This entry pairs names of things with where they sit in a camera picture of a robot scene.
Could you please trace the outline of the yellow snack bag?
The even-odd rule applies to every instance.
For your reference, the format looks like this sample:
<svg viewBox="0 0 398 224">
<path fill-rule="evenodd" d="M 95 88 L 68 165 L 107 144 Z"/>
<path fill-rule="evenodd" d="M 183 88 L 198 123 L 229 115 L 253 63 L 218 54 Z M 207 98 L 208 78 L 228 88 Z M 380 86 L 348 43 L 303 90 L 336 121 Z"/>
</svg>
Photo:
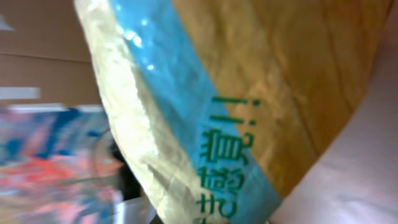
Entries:
<svg viewBox="0 0 398 224">
<path fill-rule="evenodd" d="M 164 223 L 264 223 L 366 95 L 391 0 L 79 0 L 113 138 Z"/>
</svg>

